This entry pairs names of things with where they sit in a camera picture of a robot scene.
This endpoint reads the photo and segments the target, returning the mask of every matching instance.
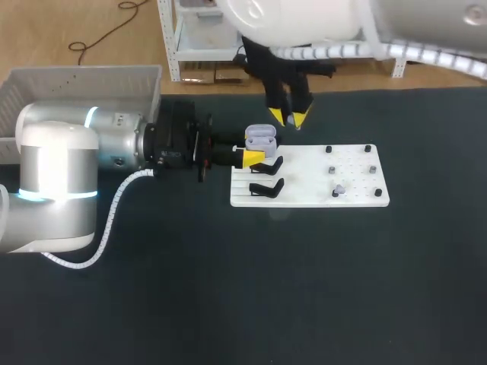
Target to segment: mounting hole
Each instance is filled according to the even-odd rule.
[[[122,167],[125,164],[125,161],[121,158],[116,158],[113,163],[117,167]]]

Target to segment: table surface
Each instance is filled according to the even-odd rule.
[[[272,121],[262,97],[194,100],[219,131]],[[232,208],[222,167],[205,184],[134,182],[94,267],[0,256],[0,363],[485,363],[486,102],[322,94],[301,131],[279,129],[286,144],[377,145],[388,208]],[[18,187],[18,168],[0,176]],[[100,175],[98,236],[123,178]]]

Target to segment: screw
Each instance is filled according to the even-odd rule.
[[[465,10],[463,20],[470,25],[485,25],[487,24],[487,11],[481,5],[470,5]]]

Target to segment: white cylindrical robot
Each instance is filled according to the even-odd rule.
[[[17,119],[15,139],[20,151],[24,128],[47,120],[83,125],[98,134],[98,163],[105,170],[132,172],[145,166],[147,122],[137,112],[114,111],[97,106],[79,106],[58,100],[44,100],[24,107]]]
[[[40,122],[21,139],[21,188],[0,189],[0,252],[65,252],[88,245],[97,213],[98,136]]]

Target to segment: cardboard box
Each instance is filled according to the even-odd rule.
[[[191,84],[214,84],[214,62],[181,62],[181,81]]]
[[[233,62],[217,62],[215,82],[218,84],[245,84],[250,76]]]

